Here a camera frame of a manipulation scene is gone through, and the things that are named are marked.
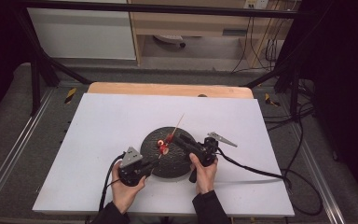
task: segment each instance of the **background wall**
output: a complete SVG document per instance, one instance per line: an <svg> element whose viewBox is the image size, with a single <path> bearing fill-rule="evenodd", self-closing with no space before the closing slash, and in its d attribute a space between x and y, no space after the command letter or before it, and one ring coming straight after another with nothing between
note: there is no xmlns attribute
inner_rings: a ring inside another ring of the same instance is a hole
<svg viewBox="0 0 358 224"><path fill-rule="evenodd" d="M127 3L126 0L76 1ZM39 41L51 57L135 60L127 12L42 8L28 11Z"/></svg>

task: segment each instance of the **human hand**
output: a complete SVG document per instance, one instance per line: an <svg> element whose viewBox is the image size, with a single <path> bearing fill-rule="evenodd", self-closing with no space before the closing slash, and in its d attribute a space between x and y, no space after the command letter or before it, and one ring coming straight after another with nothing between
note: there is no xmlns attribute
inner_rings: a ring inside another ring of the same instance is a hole
<svg viewBox="0 0 358 224"><path fill-rule="evenodd" d="M194 168L197 169L197 186L196 186L196 192L199 194L204 194L209 191L213 190L213 182L214 177L217 172L217 158L214 160L214 162L207 167L204 167L199 158L194 155L193 153L190 153L189 155L192 164L192 170Z"/></svg>
<svg viewBox="0 0 358 224"><path fill-rule="evenodd" d="M121 161L115 164L112 169L112 181L116 181L119 179L118 177L118 167L121 164ZM121 181L115 182L111 185L112 187L112 195L113 195L113 203L117 207L118 211L121 214L125 214L127 210L132 205L135 200L136 194L145 187L146 176L144 175L139 181L137 186L128 187L123 184Z"/></svg>

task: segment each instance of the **black disc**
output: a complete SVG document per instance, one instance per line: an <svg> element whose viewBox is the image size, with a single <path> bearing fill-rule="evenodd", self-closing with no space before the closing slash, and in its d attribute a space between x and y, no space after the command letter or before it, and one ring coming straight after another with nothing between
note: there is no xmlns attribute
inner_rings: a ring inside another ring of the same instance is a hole
<svg viewBox="0 0 358 224"><path fill-rule="evenodd" d="M141 154L146 160L152 161L158 159L160 154L157 141L164 140L173 130L174 127L159 128L145 138L141 146ZM180 133L194 140L185 130L177 128L175 136ZM187 174L190 171L190 164L190 159L186 157L185 152L181 148L175 144L169 144L168 154L161 156L159 167L156 167L152 174L162 178L176 178Z"/></svg>

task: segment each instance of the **white table surface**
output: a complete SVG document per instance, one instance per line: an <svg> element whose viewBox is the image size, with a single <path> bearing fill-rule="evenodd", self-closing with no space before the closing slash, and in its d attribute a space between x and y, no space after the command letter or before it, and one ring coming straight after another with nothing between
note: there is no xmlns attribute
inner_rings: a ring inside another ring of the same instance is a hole
<svg viewBox="0 0 358 224"><path fill-rule="evenodd" d="M255 169L279 174L279 167L257 100L185 96L86 93L79 104L33 210L45 214L98 211L110 163L128 147L140 150L152 131L175 126L203 142L217 132L238 144L219 144L225 154ZM293 216L280 179L257 175L218 156L215 191L230 217ZM129 212L139 215L195 214L195 184L188 175L161 179L151 175ZM105 203L112 201L107 191Z"/></svg>

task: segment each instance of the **black sleeve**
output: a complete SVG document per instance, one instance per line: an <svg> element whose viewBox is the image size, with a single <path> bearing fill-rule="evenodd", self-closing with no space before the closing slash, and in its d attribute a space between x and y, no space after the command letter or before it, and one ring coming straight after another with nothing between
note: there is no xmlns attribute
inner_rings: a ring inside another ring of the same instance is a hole
<svg viewBox="0 0 358 224"><path fill-rule="evenodd" d="M199 224L230 223L214 190L205 194L198 194L193 200L193 205L199 217Z"/></svg>
<svg viewBox="0 0 358 224"><path fill-rule="evenodd" d="M130 220L127 214L122 215L113 203L109 203L106 207L98 213L91 224L128 224Z"/></svg>

